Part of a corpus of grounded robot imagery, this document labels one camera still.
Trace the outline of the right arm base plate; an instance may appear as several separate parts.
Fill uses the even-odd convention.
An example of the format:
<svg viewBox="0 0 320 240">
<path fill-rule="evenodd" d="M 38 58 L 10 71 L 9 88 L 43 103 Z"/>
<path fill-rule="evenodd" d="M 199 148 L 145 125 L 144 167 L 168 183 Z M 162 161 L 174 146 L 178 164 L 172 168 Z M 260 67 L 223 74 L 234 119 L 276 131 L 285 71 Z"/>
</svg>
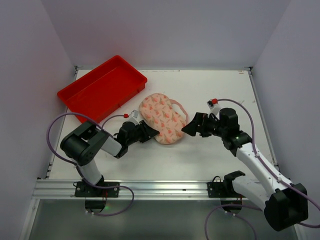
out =
<svg viewBox="0 0 320 240">
<path fill-rule="evenodd" d="M 242 204 L 242 195 L 237 195 L 234 192 L 228 191 L 225 186 L 224 180 L 216 175 L 211 181 L 206 183 L 207 186 L 207 195 L 209 198 L 219 199 L 221 205 Z"/>
</svg>

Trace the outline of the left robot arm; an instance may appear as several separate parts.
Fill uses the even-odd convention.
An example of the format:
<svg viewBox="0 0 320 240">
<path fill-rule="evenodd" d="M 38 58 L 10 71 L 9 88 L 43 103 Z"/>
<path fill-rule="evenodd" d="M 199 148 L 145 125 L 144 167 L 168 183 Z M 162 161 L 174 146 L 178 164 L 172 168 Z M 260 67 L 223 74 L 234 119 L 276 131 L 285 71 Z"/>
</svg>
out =
<svg viewBox="0 0 320 240">
<path fill-rule="evenodd" d="M 115 136 L 86 121 L 62 140 L 60 149 L 75 161 L 76 169 L 86 183 L 100 186 L 104 177 L 95 162 L 100 150 L 119 159 L 128 152 L 130 145 L 147 142 L 159 134 L 143 120 L 124 122 Z"/>
</svg>

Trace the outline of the floral pink laundry bag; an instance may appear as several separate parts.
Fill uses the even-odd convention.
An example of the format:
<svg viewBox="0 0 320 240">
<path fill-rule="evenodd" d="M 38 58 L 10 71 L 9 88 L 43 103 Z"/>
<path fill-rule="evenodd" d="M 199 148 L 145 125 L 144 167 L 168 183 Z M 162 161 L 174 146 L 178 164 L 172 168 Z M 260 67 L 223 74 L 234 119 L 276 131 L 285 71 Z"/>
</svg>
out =
<svg viewBox="0 0 320 240">
<path fill-rule="evenodd" d="M 162 93 L 153 93 L 145 97 L 139 105 L 143 120 L 159 132 L 155 140 L 162 145 L 171 145 L 184 137 L 182 128 L 189 121 L 189 115 L 183 106 Z"/>
</svg>

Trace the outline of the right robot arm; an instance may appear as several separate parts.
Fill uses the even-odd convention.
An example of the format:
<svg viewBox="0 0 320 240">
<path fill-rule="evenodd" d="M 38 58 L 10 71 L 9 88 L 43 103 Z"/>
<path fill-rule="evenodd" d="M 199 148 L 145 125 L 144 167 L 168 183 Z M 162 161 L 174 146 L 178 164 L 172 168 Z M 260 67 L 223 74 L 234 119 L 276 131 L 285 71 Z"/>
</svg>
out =
<svg viewBox="0 0 320 240">
<path fill-rule="evenodd" d="M 234 109 L 223 108 L 219 116 L 197 112 L 182 131 L 193 137 L 220 137 L 224 147 L 248 167 L 255 179 L 235 171 L 224 176 L 224 186 L 259 207 L 275 231 L 308 219 L 306 188 L 301 183 L 293 184 L 258 152 L 253 138 L 240 129 Z"/>
</svg>

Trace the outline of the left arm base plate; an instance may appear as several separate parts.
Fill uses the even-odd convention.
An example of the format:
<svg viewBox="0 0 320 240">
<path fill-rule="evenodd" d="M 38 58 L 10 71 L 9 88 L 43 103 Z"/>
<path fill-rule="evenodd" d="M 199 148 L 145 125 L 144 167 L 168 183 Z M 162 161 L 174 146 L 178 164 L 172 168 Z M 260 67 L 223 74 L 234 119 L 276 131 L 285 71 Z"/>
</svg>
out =
<svg viewBox="0 0 320 240">
<path fill-rule="evenodd" d="M 101 213 L 107 205 L 108 198 L 117 198 L 119 196 L 119 182 L 101 181 L 98 185 L 103 188 L 92 187 L 84 181 L 73 183 L 75 187 L 74 196 L 76 198 L 85 198 L 85 209 L 93 213 Z"/>
</svg>

